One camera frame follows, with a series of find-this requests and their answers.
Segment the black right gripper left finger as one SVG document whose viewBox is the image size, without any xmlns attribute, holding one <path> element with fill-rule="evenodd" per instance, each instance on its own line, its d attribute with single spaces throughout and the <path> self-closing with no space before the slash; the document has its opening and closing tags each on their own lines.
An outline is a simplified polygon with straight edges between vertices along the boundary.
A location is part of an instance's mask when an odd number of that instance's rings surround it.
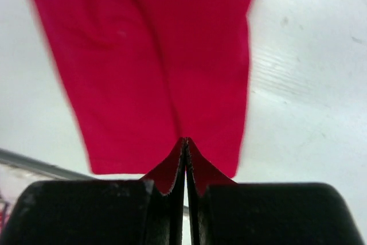
<svg viewBox="0 0 367 245">
<path fill-rule="evenodd" d="M 181 244 L 185 139 L 138 180 L 37 181 L 20 195 L 2 244 Z"/>
</svg>

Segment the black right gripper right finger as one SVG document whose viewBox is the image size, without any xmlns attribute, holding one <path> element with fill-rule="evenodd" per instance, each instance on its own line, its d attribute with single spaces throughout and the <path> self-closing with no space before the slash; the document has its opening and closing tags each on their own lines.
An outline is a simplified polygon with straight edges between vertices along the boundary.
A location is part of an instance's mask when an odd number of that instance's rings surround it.
<svg viewBox="0 0 367 245">
<path fill-rule="evenodd" d="M 237 183 L 185 139 L 193 244 L 363 244 L 348 206 L 317 182 Z"/>
</svg>

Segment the red t-shirt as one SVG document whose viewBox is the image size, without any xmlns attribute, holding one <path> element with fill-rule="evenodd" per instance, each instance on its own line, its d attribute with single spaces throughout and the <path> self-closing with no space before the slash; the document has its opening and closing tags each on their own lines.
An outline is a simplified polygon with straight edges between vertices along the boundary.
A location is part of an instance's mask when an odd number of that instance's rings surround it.
<svg viewBox="0 0 367 245">
<path fill-rule="evenodd" d="M 239 165 L 251 0 L 34 0 L 95 174 L 144 174 L 180 137 Z"/>
</svg>

